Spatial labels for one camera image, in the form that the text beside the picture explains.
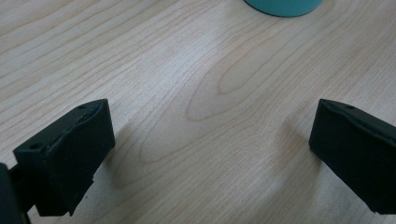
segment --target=teal cup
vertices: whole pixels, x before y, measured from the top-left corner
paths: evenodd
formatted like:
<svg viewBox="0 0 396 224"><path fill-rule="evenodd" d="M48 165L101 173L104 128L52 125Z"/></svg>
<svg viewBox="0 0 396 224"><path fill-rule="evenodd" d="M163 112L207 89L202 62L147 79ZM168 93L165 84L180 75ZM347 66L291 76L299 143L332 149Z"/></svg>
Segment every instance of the teal cup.
<svg viewBox="0 0 396 224"><path fill-rule="evenodd" d="M279 17L302 16L317 8L323 0L245 0L257 10Z"/></svg>

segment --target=wood grain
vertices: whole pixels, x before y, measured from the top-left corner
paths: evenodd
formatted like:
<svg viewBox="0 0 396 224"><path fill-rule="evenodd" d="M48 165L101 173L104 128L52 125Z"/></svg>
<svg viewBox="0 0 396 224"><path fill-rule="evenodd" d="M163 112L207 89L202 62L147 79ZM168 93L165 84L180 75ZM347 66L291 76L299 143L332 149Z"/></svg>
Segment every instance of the wood grain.
<svg viewBox="0 0 396 224"><path fill-rule="evenodd" d="M1 162L107 98L116 147L72 217L33 209L33 223L393 223L307 140L320 98L396 125L395 12L394 0L325 0L293 19L242 0L4 0Z"/></svg>

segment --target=screw hole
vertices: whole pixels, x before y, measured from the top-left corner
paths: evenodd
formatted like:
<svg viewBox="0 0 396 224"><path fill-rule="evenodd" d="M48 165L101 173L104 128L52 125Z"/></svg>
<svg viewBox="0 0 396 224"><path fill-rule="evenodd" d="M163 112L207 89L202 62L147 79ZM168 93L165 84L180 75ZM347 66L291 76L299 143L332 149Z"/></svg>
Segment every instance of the screw hole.
<svg viewBox="0 0 396 224"><path fill-rule="evenodd" d="M30 149L38 149L40 147L43 147L42 143L34 143L34 144L29 146Z"/></svg>

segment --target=wooden table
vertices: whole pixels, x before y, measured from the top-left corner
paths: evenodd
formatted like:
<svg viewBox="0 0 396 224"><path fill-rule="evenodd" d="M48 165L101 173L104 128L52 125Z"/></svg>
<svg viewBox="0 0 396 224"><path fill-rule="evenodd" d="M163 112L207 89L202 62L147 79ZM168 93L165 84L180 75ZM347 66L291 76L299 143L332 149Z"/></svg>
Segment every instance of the wooden table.
<svg viewBox="0 0 396 224"><path fill-rule="evenodd" d="M396 124L396 2L294 19L242 0L0 3L0 158L107 98L117 139L70 217L33 223L394 223L307 144L318 99Z"/></svg>

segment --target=table surface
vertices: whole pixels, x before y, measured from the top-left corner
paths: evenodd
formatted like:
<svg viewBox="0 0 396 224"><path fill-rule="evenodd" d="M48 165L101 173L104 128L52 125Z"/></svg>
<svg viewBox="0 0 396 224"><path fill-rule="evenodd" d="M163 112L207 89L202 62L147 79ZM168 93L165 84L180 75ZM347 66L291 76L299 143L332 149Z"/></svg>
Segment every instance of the table surface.
<svg viewBox="0 0 396 224"><path fill-rule="evenodd" d="M70 217L33 223L394 223L307 143L318 100L396 124L396 1L293 19L242 0L0 3L0 159L107 98L117 144Z"/></svg>

